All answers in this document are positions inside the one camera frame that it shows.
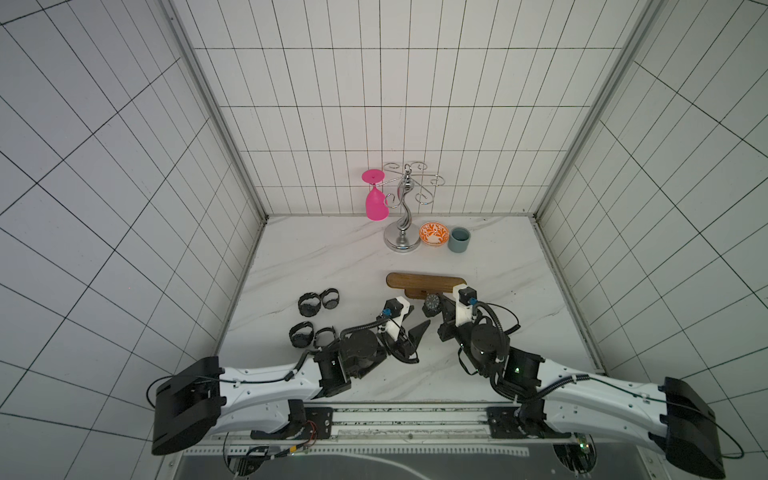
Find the brown wooden watch stand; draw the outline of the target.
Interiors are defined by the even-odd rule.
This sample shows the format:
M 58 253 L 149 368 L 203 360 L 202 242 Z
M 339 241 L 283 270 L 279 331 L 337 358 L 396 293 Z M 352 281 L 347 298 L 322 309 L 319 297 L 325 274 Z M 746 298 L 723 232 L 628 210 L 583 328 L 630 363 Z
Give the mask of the brown wooden watch stand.
M 402 290 L 409 299 L 423 300 L 430 294 L 449 294 L 466 281 L 460 277 L 391 272 L 386 284 L 395 290 Z

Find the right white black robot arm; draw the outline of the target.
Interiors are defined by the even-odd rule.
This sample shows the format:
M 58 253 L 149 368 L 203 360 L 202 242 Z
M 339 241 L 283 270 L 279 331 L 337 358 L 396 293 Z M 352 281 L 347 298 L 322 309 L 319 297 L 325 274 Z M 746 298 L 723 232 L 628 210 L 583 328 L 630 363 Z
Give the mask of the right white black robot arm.
M 514 348 L 492 316 L 446 313 L 438 329 L 491 389 L 515 404 L 512 430 L 524 438 L 592 435 L 648 448 L 707 479 L 726 476 L 714 411 L 685 381 L 660 385 L 581 372 Z

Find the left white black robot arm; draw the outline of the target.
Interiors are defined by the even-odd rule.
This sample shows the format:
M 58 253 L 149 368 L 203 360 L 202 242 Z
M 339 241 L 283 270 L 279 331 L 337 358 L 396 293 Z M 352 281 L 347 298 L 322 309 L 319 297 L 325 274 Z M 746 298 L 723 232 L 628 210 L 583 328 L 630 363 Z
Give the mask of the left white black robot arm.
M 210 356 L 154 381 L 147 389 L 154 406 L 152 454 L 177 453 L 216 433 L 295 435 L 307 421 L 304 403 L 350 390 L 353 380 L 389 357 L 418 362 L 417 348 L 430 323 L 405 331 L 390 329 L 391 322 L 380 318 L 348 328 L 328 345 L 304 352 L 294 364 L 233 368 Z

